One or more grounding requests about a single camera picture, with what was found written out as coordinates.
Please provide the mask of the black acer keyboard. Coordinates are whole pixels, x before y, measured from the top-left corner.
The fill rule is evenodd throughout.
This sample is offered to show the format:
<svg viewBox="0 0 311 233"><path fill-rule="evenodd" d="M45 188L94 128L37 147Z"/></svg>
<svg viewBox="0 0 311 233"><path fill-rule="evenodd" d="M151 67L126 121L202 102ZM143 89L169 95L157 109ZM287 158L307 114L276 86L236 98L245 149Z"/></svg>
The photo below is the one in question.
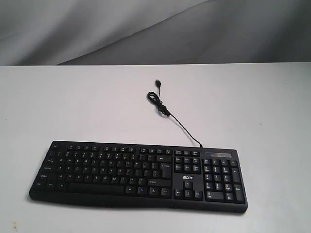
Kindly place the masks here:
<svg viewBox="0 0 311 233"><path fill-rule="evenodd" d="M53 141L29 195L85 206L248 208L236 150L204 147Z"/></svg>

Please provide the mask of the grey backdrop cloth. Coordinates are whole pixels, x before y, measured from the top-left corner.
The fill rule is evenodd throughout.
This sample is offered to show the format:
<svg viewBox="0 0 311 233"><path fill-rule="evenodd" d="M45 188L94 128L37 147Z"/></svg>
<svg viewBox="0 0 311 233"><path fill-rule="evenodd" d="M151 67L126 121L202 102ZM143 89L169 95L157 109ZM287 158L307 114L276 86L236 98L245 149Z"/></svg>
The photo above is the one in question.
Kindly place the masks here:
<svg viewBox="0 0 311 233"><path fill-rule="evenodd" d="M3 0L0 63L308 62L308 0Z"/></svg>

